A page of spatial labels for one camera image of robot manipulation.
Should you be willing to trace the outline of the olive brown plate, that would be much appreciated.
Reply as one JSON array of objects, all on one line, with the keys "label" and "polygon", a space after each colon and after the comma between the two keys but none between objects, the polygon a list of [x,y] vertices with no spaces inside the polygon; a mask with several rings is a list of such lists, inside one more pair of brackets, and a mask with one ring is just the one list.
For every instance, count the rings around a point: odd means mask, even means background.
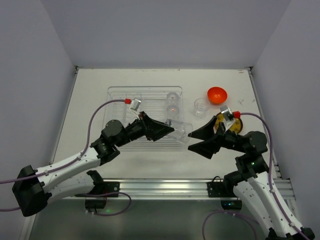
[{"label": "olive brown plate", "polygon": [[230,130],[236,134],[239,134],[243,129],[243,122],[240,118],[234,118],[232,121],[227,121],[221,112],[218,113],[216,117],[217,120],[214,124],[215,130],[219,128],[220,123],[224,124],[226,130]]}]

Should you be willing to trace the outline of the orange bowl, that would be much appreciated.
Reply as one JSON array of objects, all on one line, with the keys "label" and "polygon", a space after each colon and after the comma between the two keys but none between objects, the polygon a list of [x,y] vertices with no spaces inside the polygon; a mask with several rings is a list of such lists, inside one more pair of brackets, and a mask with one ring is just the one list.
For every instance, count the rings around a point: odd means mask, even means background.
[{"label": "orange bowl", "polygon": [[228,94],[223,88],[214,86],[207,91],[207,98],[211,104],[220,105],[228,99]]}]

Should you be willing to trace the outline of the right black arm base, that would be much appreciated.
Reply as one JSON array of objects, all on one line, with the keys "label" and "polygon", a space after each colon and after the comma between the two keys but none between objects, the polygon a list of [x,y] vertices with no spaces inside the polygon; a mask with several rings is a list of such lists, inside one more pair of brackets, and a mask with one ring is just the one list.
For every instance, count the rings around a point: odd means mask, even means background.
[{"label": "right black arm base", "polygon": [[224,180],[215,176],[212,180],[206,183],[207,195],[209,198],[219,198],[220,205],[224,210],[240,211],[243,207],[242,201],[233,193]]}]

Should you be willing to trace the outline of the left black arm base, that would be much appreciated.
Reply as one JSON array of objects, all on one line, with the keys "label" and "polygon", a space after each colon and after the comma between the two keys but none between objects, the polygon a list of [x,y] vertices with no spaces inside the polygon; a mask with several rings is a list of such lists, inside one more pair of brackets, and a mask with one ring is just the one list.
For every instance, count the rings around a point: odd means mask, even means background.
[{"label": "left black arm base", "polygon": [[[111,197],[116,198],[119,196],[118,192],[120,190],[120,183],[118,181],[104,181],[96,170],[89,170],[86,174],[90,176],[93,181],[93,189],[88,193],[89,195],[101,195],[116,192],[111,195]],[[97,210],[104,209],[106,204],[106,197],[102,200],[89,199],[85,200],[84,207],[88,211],[94,210],[94,212],[97,213]]]}]

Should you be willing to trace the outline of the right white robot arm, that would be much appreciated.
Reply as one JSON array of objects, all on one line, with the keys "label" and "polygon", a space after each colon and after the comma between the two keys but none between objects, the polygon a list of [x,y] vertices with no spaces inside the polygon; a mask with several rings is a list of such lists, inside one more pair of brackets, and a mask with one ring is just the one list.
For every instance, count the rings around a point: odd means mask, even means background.
[{"label": "right white robot arm", "polygon": [[315,234],[304,227],[291,212],[278,190],[263,153],[268,151],[266,135],[250,131],[240,135],[227,130],[223,123],[217,129],[214,116],[207,124],[189,133],[199,142],[189,151],[211,159],[221,148],[242,153],[235,159],[237,170],[224,176],[221,184],[246,205],[262,228],[267,240],[313,240]]}]

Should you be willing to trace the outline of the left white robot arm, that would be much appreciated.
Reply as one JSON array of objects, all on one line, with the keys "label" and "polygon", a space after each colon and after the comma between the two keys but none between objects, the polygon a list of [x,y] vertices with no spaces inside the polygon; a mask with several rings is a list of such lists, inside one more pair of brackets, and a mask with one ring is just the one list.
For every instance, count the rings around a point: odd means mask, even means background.
[{"label": "left white robot arm", "polygon": [[142,111],[127,126],[110,120],[100,137],[78,154],[45,167],[22,168],[12,187],[22,215],[30,217],[65,197],[106,194],[107,187],[95,170],[97,167],[115,159],[121,146],[142,137],[155,142],[173,131],[168,122],[154,120]]}]

